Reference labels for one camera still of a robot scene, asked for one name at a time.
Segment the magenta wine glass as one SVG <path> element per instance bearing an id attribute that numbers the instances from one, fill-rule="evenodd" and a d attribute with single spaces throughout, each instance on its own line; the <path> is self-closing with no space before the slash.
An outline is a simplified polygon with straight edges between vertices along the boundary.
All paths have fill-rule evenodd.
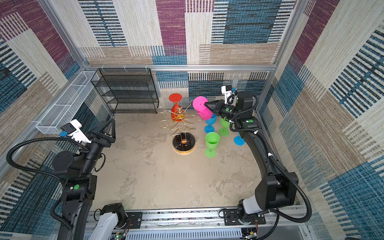
<path id="1" fill-rule="evenodd" d="M 211 119 L 213 116 L 213 113 L 205 106 L 207 102 L 208 100 L 203 96 L 196 97 L 193 100 L 193 108 L 198 112 L 200 119 L 204 121 Z"/>

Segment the blue wine glass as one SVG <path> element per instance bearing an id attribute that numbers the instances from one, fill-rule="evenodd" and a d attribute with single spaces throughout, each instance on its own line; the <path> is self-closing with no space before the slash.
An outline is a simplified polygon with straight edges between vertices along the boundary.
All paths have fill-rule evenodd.
<path id="1" fill-rule="evenodd" d="M 245 144 L 245 140 L 241 137 L 240 133 L 234 138 L 234 143 L 238 146 L 243 146 Z"/>
<path id="2" fill-rule="evenodd" d="M 205 133 L 211 133 L 215 131 L 215 128 L 213 127 L 213 124 L 216 122 L 217 116 L 213 115 L 210 119 L 206 120 L 206 126 L 204 127 Z"/>

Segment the green front wine glass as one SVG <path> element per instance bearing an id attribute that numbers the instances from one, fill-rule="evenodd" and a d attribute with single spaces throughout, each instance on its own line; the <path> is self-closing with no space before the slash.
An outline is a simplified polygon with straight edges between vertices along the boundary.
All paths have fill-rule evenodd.
<path id="1" fill-rule="evenodd" d="M 219 135 L 222 137 L 227 137 L 230 134 L 230 122 L 228 122 L 225 118 L 220 119 L 220 124 L 222 126 L 221 129 L 219 129 Z"/>

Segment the green wine glass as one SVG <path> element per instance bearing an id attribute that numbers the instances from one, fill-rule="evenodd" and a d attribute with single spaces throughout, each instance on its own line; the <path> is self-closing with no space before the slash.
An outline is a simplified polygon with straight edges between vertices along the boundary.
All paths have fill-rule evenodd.
<path id="1" fill-rule="evenodd" d="M 217 154 L 216 148 L 218 147 L 220 142 L 220 135 L 215 132 L 208 133 L 206 134 L 205 141 L 207 147 L 205 150 L 205 155 L 208 158 L 215 157 Z"/>
<path id="2" fill-rule="evenodd" d="M 220 124 L 222 126 L 221 129 L 219 129 L 219 135 L 222 137 L 227 137 L 230 134 L 230 122 L 228 122 L 225 118 L 220 119 Z"/>

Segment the red wine glass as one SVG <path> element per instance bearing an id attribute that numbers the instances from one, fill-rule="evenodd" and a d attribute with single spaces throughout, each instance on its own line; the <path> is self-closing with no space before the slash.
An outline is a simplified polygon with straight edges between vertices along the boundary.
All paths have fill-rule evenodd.
<path id="1" fill-rule="evenodd" d="M 174 93 L 169 96 L 169 100 L 174 103 L 174 106 L 171 109 L 171 118 L 174 122 L 181 122 L 182 119 L 180 118 L 181 115 L 181 106 L 179 105 L 179 102 L 182 100 L 182 95 Z"/>

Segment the blue front wine glass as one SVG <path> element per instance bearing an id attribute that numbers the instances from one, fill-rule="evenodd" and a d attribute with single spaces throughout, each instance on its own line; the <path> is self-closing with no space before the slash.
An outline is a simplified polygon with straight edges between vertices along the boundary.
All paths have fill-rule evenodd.
<path id="1" fill-rule="evenodd" d="M 240 133 L 234 138 L 234 143 L 238 146 L 243 146 L 245 144 L 245 140 L 241 137 Z"/>

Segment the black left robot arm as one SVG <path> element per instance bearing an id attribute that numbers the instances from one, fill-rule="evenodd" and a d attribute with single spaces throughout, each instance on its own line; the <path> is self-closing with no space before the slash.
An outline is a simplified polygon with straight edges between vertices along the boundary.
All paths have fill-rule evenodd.
<path id="1" fill-rule="evenodd" d="M 78 120 L 61 127 L 65 139 L 81 145 L 78 154 L 69 151 L 58 153 L 53 160 L 55 176 L 62 183 L 62 217 L 59 240 L 81 240 L 85 234 L 88 214 L 95 198 L 97 176 L 93 175 L 97 161 L 103 157 L 103 149 L 116 141 L 116 121 L 110 119 L 83 133 Z"/>

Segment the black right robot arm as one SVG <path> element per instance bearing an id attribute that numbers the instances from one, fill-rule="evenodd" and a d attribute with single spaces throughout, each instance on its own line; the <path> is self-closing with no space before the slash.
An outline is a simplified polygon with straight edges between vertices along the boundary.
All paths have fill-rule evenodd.
<path id="1" fill-rule="evenodd" d="M 230 130 L 240 134 L 249 146 L 259 166 L 262 180 L 253 196 L 239 201 L 237 206 L 239 221 L 249 224 L 251 218 L 270 212 L 273 209 L 292 206 L 295 203 L 298 177 L 289 173 L 280 161 L 271 161 L 273 152 L 263 135 L 260 122 L 254 117 L 259 99 L 250 92 L 231 95 L 234 105 L 224 100 L 206 102 L 204 105 L 213 114 L 230 123 Z"/>

